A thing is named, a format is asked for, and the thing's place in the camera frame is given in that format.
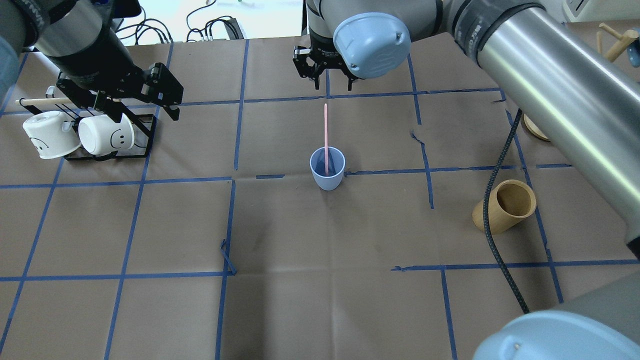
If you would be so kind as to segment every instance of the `pink stick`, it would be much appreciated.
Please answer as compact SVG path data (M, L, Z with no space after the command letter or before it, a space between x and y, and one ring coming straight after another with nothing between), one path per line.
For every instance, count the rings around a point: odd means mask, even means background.
M324 104L324 176L329 176L329 131L326 103Z

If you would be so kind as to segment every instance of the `tan cup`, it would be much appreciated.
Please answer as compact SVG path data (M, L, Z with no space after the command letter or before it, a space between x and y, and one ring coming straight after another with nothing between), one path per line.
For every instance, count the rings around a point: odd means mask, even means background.
M478 202L472 218L484 232L483 202ZM489 226L492 234L500 234L536 211L536 195L529 185L519 180L505 180L489 195Z

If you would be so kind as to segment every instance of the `light blue cup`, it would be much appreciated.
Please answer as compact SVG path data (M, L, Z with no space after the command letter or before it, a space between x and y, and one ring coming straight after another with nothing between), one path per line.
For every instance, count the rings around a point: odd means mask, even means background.
M309 167L316 183L322 190L331 191L340 185L344 177L346 160L343 153L329 146L329 176L324 176L324 147L314 151L309 159Z

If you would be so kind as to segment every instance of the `cup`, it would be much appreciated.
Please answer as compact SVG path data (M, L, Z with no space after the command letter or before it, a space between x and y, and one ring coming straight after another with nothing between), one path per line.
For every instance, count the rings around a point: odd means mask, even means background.
M31 143L42 159L59 158L80 147L80 139L71 121L60 111L47 111L32 116L22 123Z
M484 232L483 201L474 208L472 218ZM536 195L529 185L519 180L505 180L489 194L489 227L500 234L531 216L536 211Z
M80 120L78 135L84 149L96 156L131 149L135 140L133 125L124 114L120 123L107 115L86 117Z
M346 160L343 153L329 146L329 176L324 175L324 147L314 151L309 159L311 173L314 175L316 183L322 190L331 191L340 185L344 177Z

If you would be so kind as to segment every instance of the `mug with smiley face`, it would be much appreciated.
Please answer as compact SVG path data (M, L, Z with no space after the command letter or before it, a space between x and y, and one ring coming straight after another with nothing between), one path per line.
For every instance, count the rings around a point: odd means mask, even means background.
M124 114L120 123L107 115L86 117L80 120L78 135L84 149L96 156L131 149L135 140L133 125Z
M41 158L59 158L80 147L80 139L72 128L73 123L66 119L61 111L47 111L22 123L24 132Z

